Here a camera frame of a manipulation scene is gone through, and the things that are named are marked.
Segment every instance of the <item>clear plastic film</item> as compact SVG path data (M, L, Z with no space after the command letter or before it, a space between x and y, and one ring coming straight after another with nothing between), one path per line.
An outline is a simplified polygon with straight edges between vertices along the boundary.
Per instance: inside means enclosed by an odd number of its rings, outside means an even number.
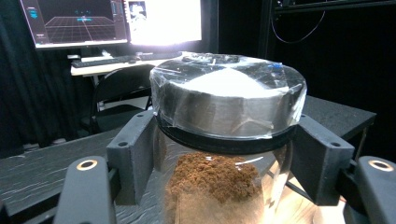
M295 69L237 55L184 53L150 75L155 115L189 133L267 139L295 125L306 95Z

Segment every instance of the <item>mounting hole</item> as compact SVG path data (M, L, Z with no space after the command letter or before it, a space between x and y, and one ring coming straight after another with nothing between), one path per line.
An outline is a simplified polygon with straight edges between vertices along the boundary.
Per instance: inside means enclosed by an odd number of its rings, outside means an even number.
M332 146L334 146L334 147L340 147L340 146L341 146L339 143L331 143L331 144L332 144Z
M79 163L79 165L77 165L77 169L80 171L91 170L97 164L98 164L98 161L95 161L95 160L82 161Z
M387 164L384 161L369 161L369 164L377 170L382 170L386 172L390 172L394 170L394 168L391 165Z
M127 142L120 142L119 147L126 147L128 145Z

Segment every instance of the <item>computer monitor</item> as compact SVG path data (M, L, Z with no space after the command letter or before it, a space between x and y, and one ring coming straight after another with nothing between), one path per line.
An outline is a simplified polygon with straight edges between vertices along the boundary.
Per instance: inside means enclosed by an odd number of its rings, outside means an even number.
M36 49L127 43L122 0L20 0Z
M218 0L123 0L132 50L217 51Z

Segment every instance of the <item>black plastic bracket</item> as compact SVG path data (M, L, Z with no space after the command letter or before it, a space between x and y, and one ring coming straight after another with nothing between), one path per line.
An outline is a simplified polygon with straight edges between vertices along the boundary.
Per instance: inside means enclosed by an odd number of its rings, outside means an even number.
M120 192L116 204L137 204L153 169L152 111L135 115L107 146L108 165L119 170Z
M338 175L336 189L347 200L348 205L362 216L367 216L359 186L355 180L356 162L351 161L350 167L340 171Z
M116 221L106 160L90 156L70 164L53 223L115 224Z
M315 120L302 115L293 139L291 172L316 205L337 205L336 182L349 166L354 147Z
M371 223L394 223L396 164L377 157L361 157L355 171L361 199Z

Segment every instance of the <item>office chair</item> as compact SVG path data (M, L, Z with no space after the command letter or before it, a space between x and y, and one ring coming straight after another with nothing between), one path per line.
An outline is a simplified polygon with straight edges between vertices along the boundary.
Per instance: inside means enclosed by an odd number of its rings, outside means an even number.
M142 64L121 68L102 77L93 94L91 112L80 121L82 129L89 134L102 133L125 125L135 114L151 106L149 72L154 67ZM127 104L124 100L147 96L146 107ZM103 102L118 102L117 105L100 109Z

